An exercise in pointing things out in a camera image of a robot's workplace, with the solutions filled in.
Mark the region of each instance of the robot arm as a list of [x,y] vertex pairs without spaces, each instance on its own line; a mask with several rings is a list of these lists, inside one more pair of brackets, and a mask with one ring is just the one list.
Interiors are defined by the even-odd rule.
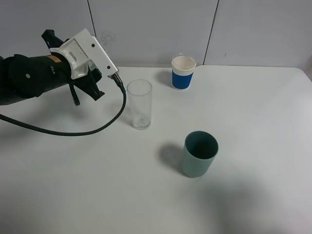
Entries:
[[0,57],[0,105],[8,105],[25,99],[39,97],[42,93],[69,85],[76,106],[80,105],[74,86],[94,100],[104,95],[97,82],[103,76],[114,80],[123,94],[123,104],[118,114],[104,126],[84,133],[63,133],[42,129],[11,119],[0,114],[0,119],[23,128],[57,136],[86,136],[105,129],[123,112],[126,105],[126,92],[118,75],[118,69],[87,29],[63,42],[54,35],[53,30],[42,34],[51,54],[28,58],[14,55]]

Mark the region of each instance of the transparent cylindrical glass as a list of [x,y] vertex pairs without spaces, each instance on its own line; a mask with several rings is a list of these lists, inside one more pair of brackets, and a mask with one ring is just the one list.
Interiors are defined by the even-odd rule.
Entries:
[[127,86],[132,125],[138,130],[151,124],[152,89],[152,84],[144,79],[133,80]]

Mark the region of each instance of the paper cup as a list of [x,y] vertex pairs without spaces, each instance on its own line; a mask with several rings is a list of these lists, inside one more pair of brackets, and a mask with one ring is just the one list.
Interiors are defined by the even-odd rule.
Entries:
[[176,55],[172,58],[172,85],[175,89],[184,90],[189,87],[196,60],[192,56],[184,54]]

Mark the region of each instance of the white table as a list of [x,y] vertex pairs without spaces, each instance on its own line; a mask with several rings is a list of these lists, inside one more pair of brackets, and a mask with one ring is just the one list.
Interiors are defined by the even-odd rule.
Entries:
[[[0,122],[0,233],[310,234],[312,83],[295,68],[200,66],[187,91],[171,69],[121,68],[125,85],[153,85],[152,125],[138,131],[129,108],[93,136],[61,137]],[[67,86],[4,115],[57,131],[102,126],[120,109],[115,84],[97,102]],[[211,133],[208,172],[178,170],[185,136]]]

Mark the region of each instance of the gray-green plastic cup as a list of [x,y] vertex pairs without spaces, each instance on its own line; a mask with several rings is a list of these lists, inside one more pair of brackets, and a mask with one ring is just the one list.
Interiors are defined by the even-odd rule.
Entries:
[[218,152],[217,140],[207,132],[196,131],[185,138],[181,168],[189,177],[204,175]]

